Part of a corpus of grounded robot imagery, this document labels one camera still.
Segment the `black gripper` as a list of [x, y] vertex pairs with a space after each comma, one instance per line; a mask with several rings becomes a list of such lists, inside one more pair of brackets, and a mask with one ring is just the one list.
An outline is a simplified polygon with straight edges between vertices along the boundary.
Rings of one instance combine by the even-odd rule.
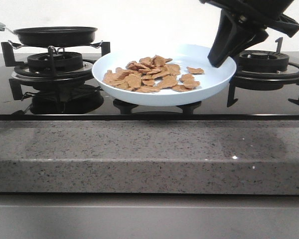
[[220, 67], [228, 57], [267, 39], [267, 28], [289, 37], [299, 23], [284, 14], [291, 0], [202, 0], [221, 9], [218, 31], [208, 54], [209, 62]]

